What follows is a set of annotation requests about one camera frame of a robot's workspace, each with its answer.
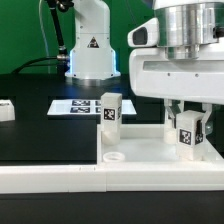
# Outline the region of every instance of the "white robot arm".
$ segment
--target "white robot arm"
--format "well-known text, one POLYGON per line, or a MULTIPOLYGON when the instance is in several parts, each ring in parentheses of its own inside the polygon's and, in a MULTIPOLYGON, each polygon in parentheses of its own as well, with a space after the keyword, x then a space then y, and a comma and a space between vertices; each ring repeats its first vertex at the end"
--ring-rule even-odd
POLYGON ((224 105, 224 0, 151 5, 155 18, 128 34, 129 45, 140 47, 129 60, 131 87, 138 96, 165 99, 177 154, 201 159, 212 104, 224 105), (175 111, 173 100, 203 103, 206 112, 175 111))
POLYGON ((80 84, 120 76, 110 46, 110 10, 101 0, 75 0, 76 45, 70 52, 67 80, 80 84))

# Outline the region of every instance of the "small white cube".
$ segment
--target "small white cube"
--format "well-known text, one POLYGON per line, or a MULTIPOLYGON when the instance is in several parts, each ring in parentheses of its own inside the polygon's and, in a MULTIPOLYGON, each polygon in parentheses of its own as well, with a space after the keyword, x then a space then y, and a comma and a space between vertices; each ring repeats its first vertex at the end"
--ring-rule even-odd
POLYGON ((10 100, 0 100, 0 122, 15 120, 14 106, 10 100))
POLYGON ((177 115, 177 155, 187 160, 201 160, 204 135, 199 132, 204 114, 185 111, 177 115))

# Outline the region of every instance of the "white platform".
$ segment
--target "white platform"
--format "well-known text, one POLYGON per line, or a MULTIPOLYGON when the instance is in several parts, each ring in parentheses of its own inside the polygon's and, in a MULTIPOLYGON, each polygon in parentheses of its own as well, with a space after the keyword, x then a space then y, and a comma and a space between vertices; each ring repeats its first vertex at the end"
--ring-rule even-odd
POLYGON ((224 190, 224 160, 209 142, 204 161, 189 162, 162 137, 162 125, 122 125, 120 145, 105 146, 98 126, 97 165, 0 167, 0 194, 224 190), (108 152, 126 160, 105 163, 108 152))

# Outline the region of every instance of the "white block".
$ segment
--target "white block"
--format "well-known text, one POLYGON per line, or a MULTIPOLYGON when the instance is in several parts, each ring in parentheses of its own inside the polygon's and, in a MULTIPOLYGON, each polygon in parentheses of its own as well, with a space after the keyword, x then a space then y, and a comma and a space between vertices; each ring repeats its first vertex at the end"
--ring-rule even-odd
POLYGON ((177 155, 182 159, 201 160, 204 154, 205 136, 197 132, 198 122, 204 114, 195 111, 185 111, 177 115, 177 155))
POLYGON ((120 141, 122 95, 105 93, 101 97, 102 142, 115 145, 120 141))
POLYGON ((15 120, 14 106, 10 100, 0 100, 0 122, 15 120))

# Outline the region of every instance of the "white tray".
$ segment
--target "white tray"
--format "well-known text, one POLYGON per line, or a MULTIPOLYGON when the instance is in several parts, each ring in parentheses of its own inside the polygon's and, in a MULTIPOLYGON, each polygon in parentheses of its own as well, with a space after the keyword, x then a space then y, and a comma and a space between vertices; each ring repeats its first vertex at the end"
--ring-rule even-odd
POLYGON ((207 140, 203 144, 203 161, 181 161, 175 145, 163 142, 163 125, 122 125, 116 146, 101 144, 98 126, 98 166, 108 191, 224 190, 224 160, 207 140), (105 162, 110 152, 122 153, 125 161, 105 162))

